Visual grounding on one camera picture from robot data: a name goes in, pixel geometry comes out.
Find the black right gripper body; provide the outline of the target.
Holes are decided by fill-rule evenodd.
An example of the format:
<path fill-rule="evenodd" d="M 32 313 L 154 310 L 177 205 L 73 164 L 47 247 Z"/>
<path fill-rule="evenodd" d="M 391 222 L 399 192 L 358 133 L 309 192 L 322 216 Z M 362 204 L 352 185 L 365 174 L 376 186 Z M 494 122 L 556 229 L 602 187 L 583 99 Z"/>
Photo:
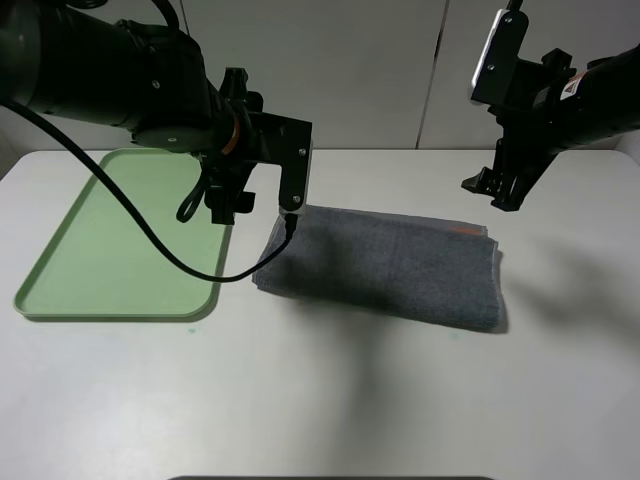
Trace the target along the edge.
<path fill-rule="evenodd" d="M 503 129 L 496 144 L 503 165 L 548 165 L 555 158 L 546 145 L 555 103 L 551 97 L 576 73 L 571 62 L 572 56 L 558 48 L 539 63 L 516 60 L 505 101 L 489 108 Z"/>

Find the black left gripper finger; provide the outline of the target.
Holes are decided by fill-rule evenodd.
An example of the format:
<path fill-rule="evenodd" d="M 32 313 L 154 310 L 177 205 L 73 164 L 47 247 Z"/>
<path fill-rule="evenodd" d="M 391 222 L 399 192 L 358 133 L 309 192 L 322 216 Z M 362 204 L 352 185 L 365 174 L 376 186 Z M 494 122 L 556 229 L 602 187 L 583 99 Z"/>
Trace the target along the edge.
<path fill-rule="evenodd" d="M 234 203 L 234 212 L 237 214 L 250 214 L 254 209 L 254 193 L 245 190 L 251 172 L 251 169 L 245 169 L 238 177 L 237 195 Z"/>
<path fill-rule="evenodd" d="M 234 223 L 234 181 L 228 171 L 210 170 L 206 174 L 205 205 L 212 224 Z"/>

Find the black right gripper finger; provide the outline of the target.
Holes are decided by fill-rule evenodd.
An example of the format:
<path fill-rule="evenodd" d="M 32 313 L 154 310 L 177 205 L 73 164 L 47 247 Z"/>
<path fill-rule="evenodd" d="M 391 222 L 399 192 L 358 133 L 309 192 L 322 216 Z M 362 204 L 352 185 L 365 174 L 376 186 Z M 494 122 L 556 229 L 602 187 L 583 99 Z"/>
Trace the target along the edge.
<path fill-rule="evenodd" d="M 500 174 L 488 167 L 462 181 L 461 187 L 470 193 L 497 193 L 500 186 Z"/>
<path fill-rule="evenodd" d="M 494 172 L 499 185 L 491 205 L 499 210 L 519 210 L 531 189 L 555 160 L 544 152 L 507 152 L 496 154 Z"/>

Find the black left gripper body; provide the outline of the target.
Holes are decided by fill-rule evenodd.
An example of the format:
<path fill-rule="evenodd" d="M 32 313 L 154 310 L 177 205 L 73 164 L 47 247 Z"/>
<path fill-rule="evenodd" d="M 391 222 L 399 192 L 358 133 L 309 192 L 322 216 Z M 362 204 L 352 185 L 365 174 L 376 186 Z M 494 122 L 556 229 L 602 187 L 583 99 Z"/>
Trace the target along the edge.
<path fill-rule="evenodd" d="M 232 132 L 224 138 L 221 147 L 202 152 L 202 163 L 309 164 L 312 124 L 265 112 L 263 96 L 248 88 L 248 80 L 249 75 L 243 68 L 225 69 L 218 93 L 231 108 Z"/>

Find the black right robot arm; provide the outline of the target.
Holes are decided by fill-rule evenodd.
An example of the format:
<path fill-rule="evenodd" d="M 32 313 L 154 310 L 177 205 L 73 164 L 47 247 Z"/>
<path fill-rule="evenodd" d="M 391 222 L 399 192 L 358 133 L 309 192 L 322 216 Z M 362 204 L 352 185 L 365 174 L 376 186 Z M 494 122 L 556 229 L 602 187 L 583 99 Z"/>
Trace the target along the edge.
<path fill-rule="evenodd" d="M 506 103 L 489 107 L 502 127 L 493 166 L 463 180 L 463 189 L 517 211 L 560 153 L 639 128 L 638 47 L 581 73 L 570 63 L 559 49 L 540 64 L 518 62 Z"/>

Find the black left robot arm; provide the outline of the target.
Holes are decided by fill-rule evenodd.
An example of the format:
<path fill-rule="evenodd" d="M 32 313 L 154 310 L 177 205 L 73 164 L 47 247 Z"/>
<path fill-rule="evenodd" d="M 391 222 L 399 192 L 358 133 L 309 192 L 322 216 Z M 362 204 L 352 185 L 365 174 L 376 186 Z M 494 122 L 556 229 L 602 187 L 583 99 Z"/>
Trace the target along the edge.
<path fill-rule="evenodd" d="M 200 176 L 178 208 L 187 222 L 200 205 L 215 224 L 253 210 L 254 166 L 281 170 L 283 213 L 301 211 L 312 150 L 309 122 L 266 113 L 242 68 L 220 85 L 206 74 L 198 43 L 173 7 L 162 25 L 107 23 L 89 1 L 5 1 L 1 5 L 1 95 L 34 112 L 121 128 L 134 144 L 189 154 Z"/>

